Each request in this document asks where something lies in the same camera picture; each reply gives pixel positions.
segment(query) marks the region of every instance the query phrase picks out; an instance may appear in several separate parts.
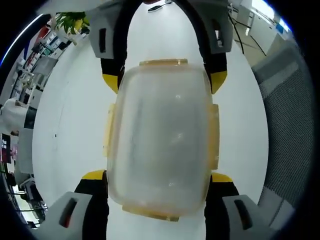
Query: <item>chair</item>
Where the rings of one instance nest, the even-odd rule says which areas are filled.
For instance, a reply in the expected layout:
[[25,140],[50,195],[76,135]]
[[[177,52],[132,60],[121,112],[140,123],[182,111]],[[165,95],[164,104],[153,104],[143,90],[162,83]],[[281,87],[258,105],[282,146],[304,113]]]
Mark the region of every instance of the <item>chair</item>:
[[285,42],[252,68],[268,123],[269,153],[259,207],[280,229],[299,203],[309,174],[314,139],[315,93],[300,50]]

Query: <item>white table surface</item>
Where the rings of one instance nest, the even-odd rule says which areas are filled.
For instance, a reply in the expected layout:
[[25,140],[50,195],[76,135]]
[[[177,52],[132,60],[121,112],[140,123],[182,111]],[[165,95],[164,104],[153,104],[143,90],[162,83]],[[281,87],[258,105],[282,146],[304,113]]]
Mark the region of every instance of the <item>white table surface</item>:
[[[182,10],[171,4],[147,13],[151,6],[141,5],[132,19],[126,69],[161,58],[187,58],[203,66],[196,34]],[[227,54],[227,70],[225,83],[213,96],[220,110],[218,172],[232,177],[240,194],[258,203],[268,163],[267,119],[254,74],[235,42]],[[102,147],[109,105],[115,100],[89,40],[68,47],[43,91],[33,131],[34,177],[48,206],[74,191],[87,172],[107,167]],[[204,208],[174,223],[124,212],[110,198],[108,204],[110,240],[205,239]]]

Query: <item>green leaves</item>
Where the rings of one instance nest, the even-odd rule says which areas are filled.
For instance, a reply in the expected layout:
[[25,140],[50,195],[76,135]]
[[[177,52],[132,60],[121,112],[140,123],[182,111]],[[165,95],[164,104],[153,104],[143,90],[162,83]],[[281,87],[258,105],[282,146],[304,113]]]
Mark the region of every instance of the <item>green leaves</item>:
[[56,17],[56,29],[63,28],[66,34],[77,34],[75,25],[78,20],[82,20],[80,28],[88,28],[90,23],[86,18],[85,12],[60,12]]

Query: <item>person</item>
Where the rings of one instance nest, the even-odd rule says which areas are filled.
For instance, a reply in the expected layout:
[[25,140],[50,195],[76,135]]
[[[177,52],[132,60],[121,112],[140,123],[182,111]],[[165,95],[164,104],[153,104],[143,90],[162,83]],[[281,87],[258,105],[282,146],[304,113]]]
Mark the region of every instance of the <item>person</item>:
[[0,121],[7,132],[13,136],[19,135],[19,130],[25,126],[28,108],[15,98],[9,98],[4,105],[0,104]]

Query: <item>plastic container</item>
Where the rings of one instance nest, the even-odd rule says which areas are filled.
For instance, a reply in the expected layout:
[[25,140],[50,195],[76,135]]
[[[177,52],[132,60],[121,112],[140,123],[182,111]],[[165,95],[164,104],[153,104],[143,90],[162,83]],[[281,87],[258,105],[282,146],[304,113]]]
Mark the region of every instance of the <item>plastic container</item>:
[[107,161],[109,196],[124,207],[182,216],[205,201],[210,83],[180,60],[151,61],[123,76]]

